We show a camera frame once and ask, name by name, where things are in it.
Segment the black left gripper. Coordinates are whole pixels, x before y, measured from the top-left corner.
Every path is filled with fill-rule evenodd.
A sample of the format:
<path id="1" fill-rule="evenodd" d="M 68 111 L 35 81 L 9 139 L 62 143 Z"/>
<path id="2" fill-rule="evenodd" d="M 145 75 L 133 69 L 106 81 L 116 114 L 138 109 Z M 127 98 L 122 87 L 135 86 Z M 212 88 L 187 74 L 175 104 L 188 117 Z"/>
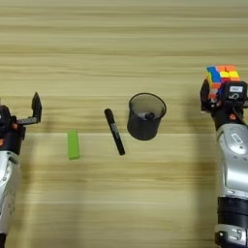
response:
<path id="1" fill-rule="evenodd" d="M 38 93 L 34 94 L 31 109 L 31 117 L 18 119 L 17 124 L 13 124 L 7 132 L 0 132 L 0 151 L 11 151 L 16 155 L 20 154 L 22 141 L 25 138 L 26 128 L 22 125 L 38 124 L 42 119 L 42 103 Z"/>

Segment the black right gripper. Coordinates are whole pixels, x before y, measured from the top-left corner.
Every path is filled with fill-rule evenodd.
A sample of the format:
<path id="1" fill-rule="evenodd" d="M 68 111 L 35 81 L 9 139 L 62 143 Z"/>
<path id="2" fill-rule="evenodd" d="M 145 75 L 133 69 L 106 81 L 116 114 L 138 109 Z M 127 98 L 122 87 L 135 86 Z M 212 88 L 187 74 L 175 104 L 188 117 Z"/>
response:
<path id="1" fill-rule="evenodd" d="M 210 112 L 216 130 L 226 124 L 245 125 L 245 121 L 243 119 L 243 107 L 230 105 L 226 106 L 221 103 L 216 103 L 217 90 L 210 87 L 207 79 L 203 81 L 201 86 L 200 97 L 201 110 Z"/>

